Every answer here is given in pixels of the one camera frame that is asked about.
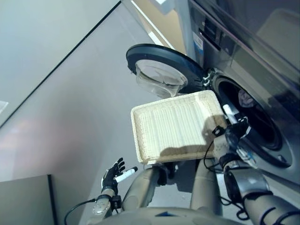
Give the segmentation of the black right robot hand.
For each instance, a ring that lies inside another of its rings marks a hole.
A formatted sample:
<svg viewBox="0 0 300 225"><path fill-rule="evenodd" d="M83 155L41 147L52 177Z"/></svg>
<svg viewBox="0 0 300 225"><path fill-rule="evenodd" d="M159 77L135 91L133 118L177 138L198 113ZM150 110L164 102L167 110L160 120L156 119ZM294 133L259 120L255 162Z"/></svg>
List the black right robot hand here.
<svg viewBox="0 0 300 225"><path fill-rule="evenodd" d="M245 116L237 120L228 104L223 105L222 108L231 122L231 125L228 125L225 130L225 138L230 147L237 148L240 139L249 133L248 117Z"/></svg>

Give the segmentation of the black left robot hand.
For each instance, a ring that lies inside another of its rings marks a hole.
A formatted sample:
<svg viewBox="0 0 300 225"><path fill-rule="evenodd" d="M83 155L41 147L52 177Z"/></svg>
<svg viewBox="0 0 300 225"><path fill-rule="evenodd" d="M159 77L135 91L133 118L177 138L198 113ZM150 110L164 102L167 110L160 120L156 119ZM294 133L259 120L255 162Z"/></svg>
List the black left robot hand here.
<svg viewBox="0 0 300 225"><path fill-rule="evenodd" d="M105 171L101 179L102 191L111 189L115 194L118 193L118 184L138 171L136 166L125 170L125 161L121 157Z"/></svg>

